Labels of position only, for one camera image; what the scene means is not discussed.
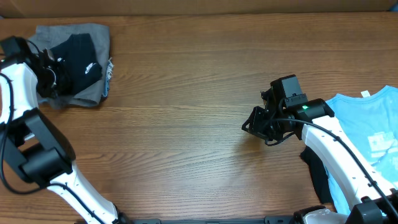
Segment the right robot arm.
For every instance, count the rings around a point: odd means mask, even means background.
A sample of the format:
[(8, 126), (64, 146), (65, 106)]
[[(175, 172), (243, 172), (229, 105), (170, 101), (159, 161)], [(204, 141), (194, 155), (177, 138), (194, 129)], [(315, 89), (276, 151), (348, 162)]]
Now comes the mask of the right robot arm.
[(317, 206), (294, 213), (292, 223), (397, 223), (397, 189), (371, 167), (343, 131), (334, 111), (321, 99), (308, 100), (295, 75), (271, 82), (261, 93), (243, 131), (267, 146), (296, 135), (321, 159), (341, 187), (349, 215)]

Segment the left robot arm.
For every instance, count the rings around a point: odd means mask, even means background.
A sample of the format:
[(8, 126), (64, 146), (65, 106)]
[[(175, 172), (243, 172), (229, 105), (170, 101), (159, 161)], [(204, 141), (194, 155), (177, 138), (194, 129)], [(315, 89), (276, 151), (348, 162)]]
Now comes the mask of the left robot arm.
[(39, 110), (37, 97), (55, 98), (68, 90), (70, 76), (52, 53), (33, 53), (31, 41), (10, 36), (1, 41), (1, 164), (26, 183), (33, 194), (47, 189), (64, 199), (86, 223), (130, 223), (105, 199), (76, 164), (72, 145)]

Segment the black t-shirt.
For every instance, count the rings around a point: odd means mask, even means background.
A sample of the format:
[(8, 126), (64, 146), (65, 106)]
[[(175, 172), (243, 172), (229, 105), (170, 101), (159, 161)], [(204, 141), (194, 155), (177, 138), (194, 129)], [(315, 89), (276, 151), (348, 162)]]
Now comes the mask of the black t-shirt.
[(89, 34), (72, 34), (50, 50), (58, 62), (64, 63), (72, 79), (69, 95), (76, 95), (101, 79), (102, 67)]

